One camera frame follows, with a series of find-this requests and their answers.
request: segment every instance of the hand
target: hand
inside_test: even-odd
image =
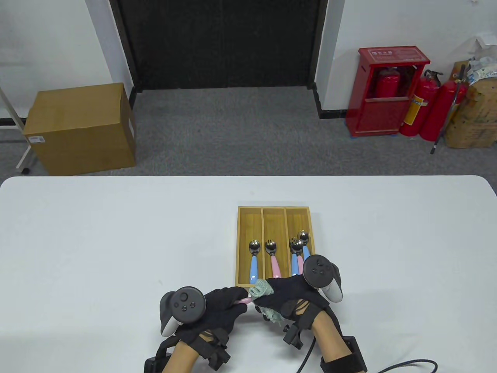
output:
[[[205,295],[206,308],[200,320],[180,325],[176,336],[186,344],[191,344],[201,333],[214,329],[224,329],[228,334],[233,330],[235,320],[247,311],[246,304],[235,304],[237,300],[248,297],[248,293],[241,287],[216,289]]]
[[[297,321],[304,313],[308,303],[325,310],[341,333],[340,324],[330,308],[330,303],[310,286],[303,275],[288,278],[267,279],[274,294],[262,296],[253,302],[260,307],[271,308],[284,318]]]

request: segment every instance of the black cable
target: black cable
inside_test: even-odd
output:
[[[312,340],[311,346],[309,347],[309,350],[307,351],[307,355],[304,358],[304,360],[302,361],[302,364],[300,364],[299,370],[297,370],[296,373],[300,373],[302,371],[302,369],[304,369],[304,366],[307,363],[307,360],[309,359],[309,356],[311,355],[311,352],[312,352],[315,344],[316,344],[316,338],[314,337],[314,339]],[[391,371],[393,369],[407,367],[407,366],[409,366],[411,364],[415,364],[415,363],[429,363],[429,364],[433,364],[434,368],[433,368],[433,370],[430,373],[436,373],[436,371],[438,370],[438,364],[435,361],[433,361],[433,360],[430,360],[430,359],[414,359],[414,360],[407,360],[406,362],[402,362],[402,363],[391,365],[391,366],[383,369],[382,371],[379,371],[378,373],[385,373],[385,372]]]
[[[430,363],[430,364],[433,364],[435,367],[433,368],[433,370],[430,373],[435,373],[438,370],[438,364],[436,362],[434,362],[433,360],[430,360],[430,359],[414,359],[414,360],[408,360],[408,361],[403,362],[403,363],[398,363],[398,364],[392,365],[392,366],[390,366],[388,368],[383,369],[382,371],[379,371],[378,373],[385,373],[385,372],[391,371],[392,369],[406,367],[406,366],[414,364],[414,363]]]
[[[307,355],[304,358],[304,361],[302,361],[302,364],[300,364],[300,368],[297,371],[297,373],[300,373],[302,371],[302,369],[304,369],[304,365],[306,364],[307,360],[309,359],[309,356],[311,355],[311,352],[312,352],[315,344],[316,344],[316,338],[314,337],[314,339],[312,340],[311,346],[309,347],[309,350],[307,351]]]

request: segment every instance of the fire extinguisher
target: fire extinguisher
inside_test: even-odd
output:
[[[435,96],[441,86],[438,75],[443,74],[431,70],[424,72],[424,77],[419,81],[404,123],[400,127],[399,132],[403,135],[414,137],[421,130],[426,117],[435,103]]]
[[[390,67],[380,71],[376,82],[375,98],[396,97],[401,82],[401,74]]]
[[[464,97],[466,97],[467,92],[468,87],[466,85],[462,85],[461,81],[448,81],[445,83],[440,88],[435,104],[433,104],[433,108],[431,109],[424,126],[419,132],[419,135],[426,141],[437,141],[440,131],[442,130],[445,122],[448,121],[447,117],[449,112],[455,110],[455,108],[452,108],[454,99],[455,106],[460,105]]]

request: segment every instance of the vr controller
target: vr controller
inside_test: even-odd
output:
[[[310,286],[321,289],[329,301],[338,303],[343,299],[338,267],[324,256],[309,256],[304,261],[303,276]],[[237,303],[251,302],[251,298],[245,298]],[[179,325],[199,320],[205,312],[205,307],[204,294],[192,286],[164,294],[160,302],[162,336],[170,337]]]

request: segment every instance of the black door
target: black door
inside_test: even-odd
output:
[[[119,0],[143,89],[305,86],[320,0]]]

